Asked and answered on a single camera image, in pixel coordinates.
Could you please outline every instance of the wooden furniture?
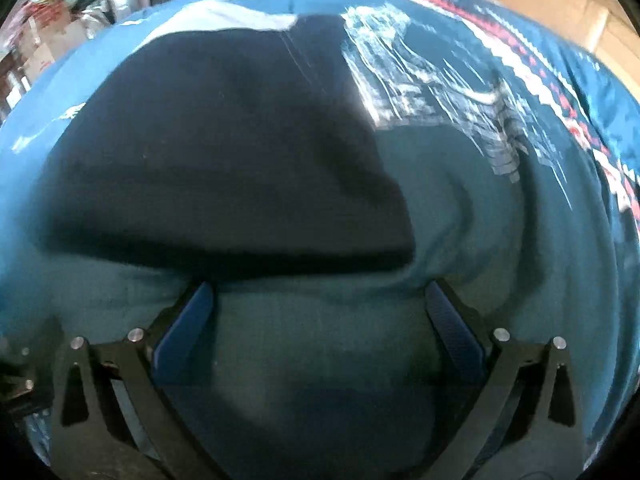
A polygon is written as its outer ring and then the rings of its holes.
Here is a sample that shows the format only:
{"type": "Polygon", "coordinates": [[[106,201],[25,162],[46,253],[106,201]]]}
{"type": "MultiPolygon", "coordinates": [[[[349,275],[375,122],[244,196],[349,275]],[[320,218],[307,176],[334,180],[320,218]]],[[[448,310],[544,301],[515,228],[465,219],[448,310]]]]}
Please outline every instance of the wooden furniture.
{"type": "Polygon", "coordinates": [[[640,101],[640,37],[617,0],[495,0],[593,52],[640,101]]]}

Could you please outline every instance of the bolt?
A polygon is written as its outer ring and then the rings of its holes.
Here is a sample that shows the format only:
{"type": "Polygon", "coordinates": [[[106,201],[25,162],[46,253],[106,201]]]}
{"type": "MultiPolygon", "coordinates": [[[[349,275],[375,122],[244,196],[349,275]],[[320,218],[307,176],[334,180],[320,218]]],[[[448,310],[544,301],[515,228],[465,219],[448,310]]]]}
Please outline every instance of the bolt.
{"type": "Polygon", "coordinates": [[[134,328],[131,332],[129,332],[129,334],[127,335],[127,339],[129,341],[131,341],[132,343],[137,343],[138,341],[140,341],[143,337],[145,336],[145,331],[142,330],[141,328],[134,328]]]}
{"type": "Polygon", "coordinates": [[[511,339],[511,334],[506,328],[496,328],[494,330],[494,337],[501,343],[506,343],[511,339]]]}
{"type": "Polygon", "coordinates": [[[554,338],[554,346],[558,350],[564,350],[566,348],[566,341],[564,337],[560,337],[559,335],[554,338]]]}
{"type": "Polygon", "coordinates": [[[71,348],[73,348],[74,350],[81,349],[83,344],[84,344],[84,337],[78,336],[71,340],[71,348]]]}

